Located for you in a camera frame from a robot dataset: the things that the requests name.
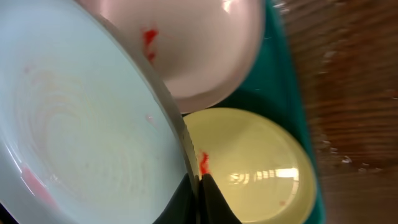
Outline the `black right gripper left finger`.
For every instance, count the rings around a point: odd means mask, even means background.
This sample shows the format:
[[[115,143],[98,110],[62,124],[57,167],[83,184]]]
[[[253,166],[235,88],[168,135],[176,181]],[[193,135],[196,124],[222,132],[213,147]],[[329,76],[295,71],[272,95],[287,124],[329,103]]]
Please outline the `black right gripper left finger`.
[[[153,224],[196,224],[196,200],[188,174],[185,174],[165,210]]]

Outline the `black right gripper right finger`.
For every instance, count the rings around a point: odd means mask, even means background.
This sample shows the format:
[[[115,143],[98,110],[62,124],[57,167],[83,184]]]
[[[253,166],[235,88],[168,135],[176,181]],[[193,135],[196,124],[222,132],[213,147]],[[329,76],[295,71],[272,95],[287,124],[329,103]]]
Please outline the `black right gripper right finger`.
[[[241,224],[211,174],[200,181],[200,216],[203,224]]]

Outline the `yellow plate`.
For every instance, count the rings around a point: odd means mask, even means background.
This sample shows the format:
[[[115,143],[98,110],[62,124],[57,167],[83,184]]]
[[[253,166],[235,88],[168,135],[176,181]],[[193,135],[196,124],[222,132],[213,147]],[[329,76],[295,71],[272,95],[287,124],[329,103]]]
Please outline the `yellow plate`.
[[[315,172],[291,134],[234,108],[197,111],[184,122],[201,174],[214,178],[241,223],[305,223],[315,205]]]

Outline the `light blue plate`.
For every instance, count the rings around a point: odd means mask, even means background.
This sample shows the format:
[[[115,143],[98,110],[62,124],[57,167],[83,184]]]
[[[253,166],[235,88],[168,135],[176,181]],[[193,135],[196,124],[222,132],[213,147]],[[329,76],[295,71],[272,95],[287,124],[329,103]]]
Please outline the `light blue plate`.
[[[165,85],[74,1],[1,2],[1,205],[18,223],[153,223],[192,150]]]

